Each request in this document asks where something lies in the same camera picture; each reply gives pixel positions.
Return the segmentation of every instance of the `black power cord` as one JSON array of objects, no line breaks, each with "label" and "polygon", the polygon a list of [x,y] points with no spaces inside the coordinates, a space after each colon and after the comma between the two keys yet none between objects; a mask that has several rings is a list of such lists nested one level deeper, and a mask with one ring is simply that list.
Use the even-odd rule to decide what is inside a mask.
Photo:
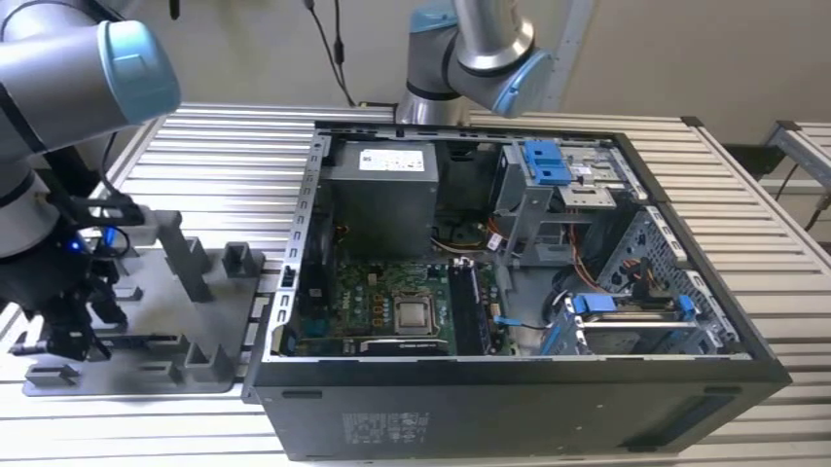
[{"label": "black power cord", "polygon": [[790,167],[790,171],[788,172],[788,174],[784,177],[784,180],[781,181],[781,186],[778,187],[778,191],[776,192],[776,196],[773,197],[776,201],[778,200],[778,197],[781,197],[781,192],[784,192],[784,187],[790,181],[790,177],[793,176],[793,172],[796,172],[796,169],[798,168],[798,166],[800,165],[797,163],[793,164],[793,167]]},{"label": "black power cord", "polygon": [[331,69],[331,74],[334,75],[334,82],[337,83],[337,87],[342,90],[342,94],[346,97],[346,102],[350,107],[354,107],[354,100],[351,100],[351,95],[346,90],[346,85],[342,80],[342,41],[339,38],[339,2],[334,2],[334,27],[335,27],[335,36],[337,41],[334,41],[334,51],[339,51],[339,62],[334,65],[334,58],[331,57],[331,50],[327,47],[327,39],[325,38],[325,31],[322,30],[322,24],[319,23],[319,18],[317,17],[317,12],[314,11],[314,0],[303,0],[303,6],[309,13],[311,14],[311,19],[314,20],[314,25],[317,26],[317,32],[319,33],[319,39],[322,41],[322,47],[325,48],[325,56],[327,57],[327,65]]},{"label": "black power cord", "polygon": [[821,210],[816,209],[813,213],[810,214],[809,219],[806,220],[806,224],[805,224],[805,232],[809,231],[809,229],[813,227],[813,224],[816,224],[816,220],[818,219],[820,213],[821,213]]},{"label": "black power cord", "polygon": [[346,87],[346,76],[342,73],[342,63],[346,61],[343,54],[342,40],[339,38],[339,0],[334,0],[334,44],[331,47],[334,54],[334,64],[337,65],[337,71],[339,72],[339,84],[342,85],[342,91],[346,94],[346,100],[349,105],[354,107],[354,100],[351,94],[349,94],[349,88]]},{"label": "black power cord", "polygon": [[101,155],[101,163],[98,164],[98,178],[101,179],[101,184],[106,187],[110,195],[119,195],[121,192],[113,185],[113,182],[106,178],[106,160],[109,159],[109,153],[113,151],[113,144],[115,143],[115,137],[118,136],[118,132],[115,131],[109,136],[109,140],[106,141],[106,147],[103,148],[103,154]]}]

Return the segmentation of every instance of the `blue clip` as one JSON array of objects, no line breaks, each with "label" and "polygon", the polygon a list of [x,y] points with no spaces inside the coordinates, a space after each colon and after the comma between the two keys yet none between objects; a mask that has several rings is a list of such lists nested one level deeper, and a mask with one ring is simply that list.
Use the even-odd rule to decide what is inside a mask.
[{"label": "blue clip", "polygon": [[524,159],[537,185],[566,187],[570,184],[570,170],[561,160],[560,148],[553,141],[525,141]]},{"label": "blue clip", "polygon": [[576,314],[581,314],[588,311],[588,306],[585,305],[585,298],[581,295],[577,295],[570,299],[570,303],[573,304],[573,312]]},{"label": "blue clip", "polygon": [[677,306],[680,307],[680,315],[684,321],[692,321],[696,317],[696,305],[686,295],[677,296]]},{"label": "blue clip", "polygon": [[493,322],[505,326],[521,326],[521,321],[506,318],[505,316],[493,316]]},{"label": "blue clip", "polygon": [[606,294],[580,294],[589,313],[609,313],[617,311],[613,297]]}]

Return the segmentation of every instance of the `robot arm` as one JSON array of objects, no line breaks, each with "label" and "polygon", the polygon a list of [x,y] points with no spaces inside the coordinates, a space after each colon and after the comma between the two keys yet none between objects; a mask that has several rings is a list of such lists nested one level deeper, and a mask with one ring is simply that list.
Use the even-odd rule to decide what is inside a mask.
[{"label": "robot arm", "polygon": [[[91,0],[0,0],[0,301],[45,323],[45,339],[17,345],[15,353],[74,360],[95,347],[107,355],[86,306],[106,323],[125,320],[113,263],[86,251],[77,230],[142,217],[119,194],[97,201],[49,194],[25,159],[143,123],[179,101],[150,31],[107,18],[111,12]],[[94,218],[89,207],[129,215]]]},{"label": "robot arm", "polygon": [[87,0],[0,1],[0,163],[171,112],[170,62],[137,21]]},{"label": "robot arm", "polygon": [[553,57],[513,0],[454,0],[413,11],[402,124],[464,125],[462,97],[502,117],[533,110]]}]

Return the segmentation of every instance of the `motherboard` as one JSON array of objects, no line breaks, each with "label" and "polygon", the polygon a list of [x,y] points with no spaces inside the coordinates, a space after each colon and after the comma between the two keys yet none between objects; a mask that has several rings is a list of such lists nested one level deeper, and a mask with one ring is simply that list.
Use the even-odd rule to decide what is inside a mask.
[{"label": "motherboard", "polygon": [[474,265],[461,289],[458,271],[446,263],[339,263],[331,305],[301,318],[297,355],[388,354],[402,345],[406,353],[418,345],[425,356],[457,355],[470,340],[482,353],[504,351],[492,323],[501,309],[493,268]]}]

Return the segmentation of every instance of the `metal slatted table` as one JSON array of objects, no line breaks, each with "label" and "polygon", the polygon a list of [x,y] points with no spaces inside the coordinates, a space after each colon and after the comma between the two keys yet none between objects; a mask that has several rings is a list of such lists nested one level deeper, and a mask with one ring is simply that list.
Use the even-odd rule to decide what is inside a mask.
[{"label": "metal slatted table", "polygon": [[[185,104],[165,121],[139,129],[122,152],[110,176],[137,202],[178,209],[185,233],[198,235],[205,246],[243,240],[267,251],[254,316],[274,290],[314,120],[390,118],[388,109]],[[569,458],[557,465],[831,465],[831,259],[706,130],[680,119],[562,114],[506,121],[473,113],[472,124],[628,135],[794,381],[677,457]],[[22,328],[22,318],[6,310],[0,351]],[[247,358],[243,353],[242,363]],[[239,384],[213,395],[37,399],[21,393],[25,366],[25,359],[0,357],[2,460],[83,466],[287,463],[261,409],[238,401]]]}]

